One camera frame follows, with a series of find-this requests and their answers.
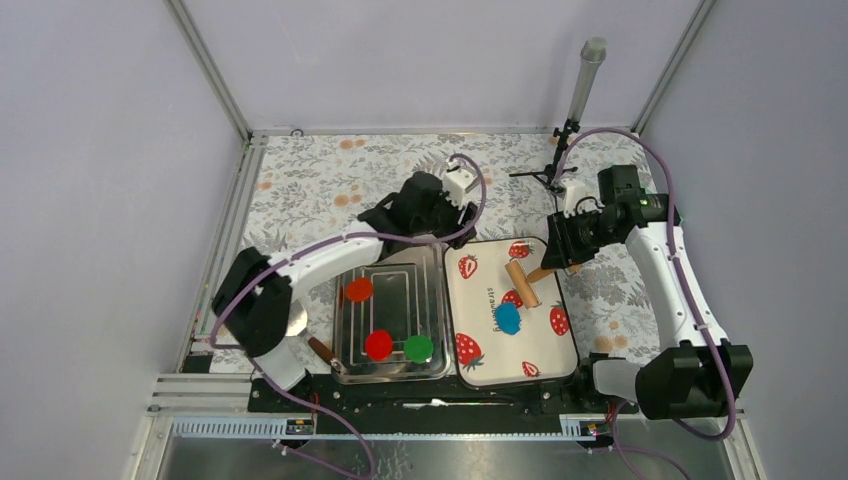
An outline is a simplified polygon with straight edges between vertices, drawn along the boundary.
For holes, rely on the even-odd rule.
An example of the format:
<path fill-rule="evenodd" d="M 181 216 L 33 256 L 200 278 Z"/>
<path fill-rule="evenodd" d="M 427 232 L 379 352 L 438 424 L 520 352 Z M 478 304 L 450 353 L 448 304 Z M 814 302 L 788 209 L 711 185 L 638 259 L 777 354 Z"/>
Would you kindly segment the wooden double-ended dough roller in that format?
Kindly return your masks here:
<path fill-rule="evenodd" d="M 534 309 L 542 306 L 563 307 L 565 299 L 559 276 L 574 276 L 582 266 L 570 266 L 564 270 L 537 267 L 528 271 L 518 259 L 512 259 L 504 268 L 511 287 L 502 296 L 501 303 L 511 304 L 517 309 Z"/>

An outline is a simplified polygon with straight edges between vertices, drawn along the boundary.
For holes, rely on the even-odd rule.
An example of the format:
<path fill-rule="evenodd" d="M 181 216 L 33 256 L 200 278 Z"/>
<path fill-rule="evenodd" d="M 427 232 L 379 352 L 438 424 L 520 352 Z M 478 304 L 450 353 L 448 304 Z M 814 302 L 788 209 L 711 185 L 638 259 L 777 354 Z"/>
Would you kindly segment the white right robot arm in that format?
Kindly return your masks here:
<path fill-rule="evenodd" d="M 598 181 L 599 207 L 548 216 L 541 266 L 565 270 L 607 246 L 624 245 L 644 284 L 662 351 L 645 365 L 590 355 L 580 363 L 575 402 L 597 412 L 616 397 L 651 420 L 731 417 L 753 357 L 748 346 L 730 341 L 701 293 L 669 195 L 647 192 L 633 165 L 606 168 Z"/>

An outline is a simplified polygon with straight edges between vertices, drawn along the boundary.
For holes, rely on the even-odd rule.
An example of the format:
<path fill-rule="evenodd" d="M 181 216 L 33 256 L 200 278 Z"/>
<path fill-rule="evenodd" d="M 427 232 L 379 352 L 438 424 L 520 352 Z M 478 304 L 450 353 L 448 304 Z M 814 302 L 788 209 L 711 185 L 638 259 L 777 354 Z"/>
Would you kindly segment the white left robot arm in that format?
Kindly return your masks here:
<path fill-rule="evenodd" d="M 464 245 L 482 212 L 469 195 L 484 186 L 482 174 L 462 167 L 442 177 L 416 172 L 334 236 L 295 253 L 240 251 L 211 302 L 214 327 L 228 329 L 282 408 L 301 409 L 311 387 L 286 343 L 292 305 L 312 288 L 412 245 Z"/>

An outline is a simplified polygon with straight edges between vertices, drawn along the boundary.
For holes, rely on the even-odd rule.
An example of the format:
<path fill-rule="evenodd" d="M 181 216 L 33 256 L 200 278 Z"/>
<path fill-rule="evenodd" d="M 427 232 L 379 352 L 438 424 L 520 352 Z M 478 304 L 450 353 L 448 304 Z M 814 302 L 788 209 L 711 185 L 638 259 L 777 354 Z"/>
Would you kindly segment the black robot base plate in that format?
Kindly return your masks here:
<path fill-rule="evenodd" d="M 321 435 L 593 437 L 612 416 L 611 398 L 580 394 L 571 381 L 475 390 L 455 376 L 438 380 L 343 385 L 309 374 L 286 395 L 256 378 L 247 410 L 300 415 Z"/>

